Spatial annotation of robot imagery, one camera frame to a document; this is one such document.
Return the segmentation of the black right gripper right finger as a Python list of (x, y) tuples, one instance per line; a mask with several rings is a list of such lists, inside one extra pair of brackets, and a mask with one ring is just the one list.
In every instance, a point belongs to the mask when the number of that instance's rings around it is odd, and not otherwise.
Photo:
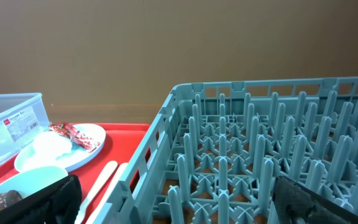
[(276, 178), (272, 201), (279, 224), (358, 224), (358, 215), (285, 176)]

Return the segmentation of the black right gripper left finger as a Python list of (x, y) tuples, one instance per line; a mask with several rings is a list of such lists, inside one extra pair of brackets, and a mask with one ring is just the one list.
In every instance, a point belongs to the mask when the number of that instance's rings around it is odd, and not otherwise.
[(74, 224), (82, 200), (80, 180), (68, 175), (0, 211), (0, 224)]

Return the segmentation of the large light blue plate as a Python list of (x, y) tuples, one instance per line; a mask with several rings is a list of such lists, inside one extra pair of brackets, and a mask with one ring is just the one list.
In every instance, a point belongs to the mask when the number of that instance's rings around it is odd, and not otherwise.
[(55, 160), (48, 160), (35, 155), (32, 142), (30, 146), (21, 150), (15, 158), (15, 169), (19, 172), (24, 172), (43, 166), (59, 166), (66, 169), (67, 172), (71, 172), (88, 163), (101, 152), (106, 139), (106, 131), (101, 126), (90, 123), (76, 124), (74, 127), (99, 141), (101, 145), (95, 151), (87, 152), (81, 146), (72, 142), (71, 153), (64, 154)]

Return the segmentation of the brown food piece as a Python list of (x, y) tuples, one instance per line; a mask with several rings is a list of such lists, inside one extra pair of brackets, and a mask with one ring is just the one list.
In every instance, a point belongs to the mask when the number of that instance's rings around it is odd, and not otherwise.
[(22, 195), (16, 190), (10, 190), (0, 194), (0, 211), (21, 201)]

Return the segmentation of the white napkin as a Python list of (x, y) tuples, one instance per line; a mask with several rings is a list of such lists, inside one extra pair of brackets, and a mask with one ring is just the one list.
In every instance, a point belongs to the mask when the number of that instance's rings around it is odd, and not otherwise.
[(35, 155), (48, 160), (71, 153), (72, 142), (56, 132), (46, 131), (38, 134), (33, 141)]

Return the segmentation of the white plastic spoon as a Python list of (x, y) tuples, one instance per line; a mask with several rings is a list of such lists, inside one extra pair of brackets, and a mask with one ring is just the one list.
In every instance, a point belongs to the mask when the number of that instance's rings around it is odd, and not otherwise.
[(116, 161), (109, 161), (104, 166), (104, 168), (98, 175), (97, 179), (95, 180), (94, 184), (92, 185), (92, 188), (88, 192), (87, 196), (82, 201), (74, 224), (82, 224), (83, 220), (85, 219), (86, 210), (87, 210), (89, 204), (93, 201), (95, 196), (101, 190), (103, 185), (107, 182), (107, 180), (110, 178), (110, 176), (114, 173), (114, 171), (116, 170), (117, 167), (118, 167), (118, 163)]

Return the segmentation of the red snack wrapper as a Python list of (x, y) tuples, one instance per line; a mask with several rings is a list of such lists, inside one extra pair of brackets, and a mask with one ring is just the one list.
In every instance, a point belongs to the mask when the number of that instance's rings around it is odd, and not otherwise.
[(68, 138), (71, 142), (81, 146), (87, 152), (95, 151), (101, 143), (80, 131), (71, 123), (56, 123), (49, 126), (50, 130)]

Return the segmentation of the white plastic fork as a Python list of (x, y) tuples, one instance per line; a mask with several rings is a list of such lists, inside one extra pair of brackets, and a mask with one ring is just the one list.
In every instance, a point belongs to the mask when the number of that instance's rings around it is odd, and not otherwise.
[(100, 211), (102, 210), (103, 205), (107, 202), (107, 199), (109, 198), (109, 196), (111, 195), (112, 191), (114, 190), (115, 186), (117, 185), (117, 183), (119, 182), (119, 179), (121, 177), (121, 175), (123, 174), (124, 170), (126, 169), (128, 163), (122, 163), (118, 168), (116, 173), (114, 174), (112, 180), (110, 181), (110, 184), (107, 188), (107, 190), (105, 191), (99, 205), (94, 209), (94, 211), (92, 212), (92, 214), (89, 216), (89, 218), (86, 221), (86, 224), (93, 224), (95, 223), (96, 217), (98, 216), (98, 214), (100, 213)]

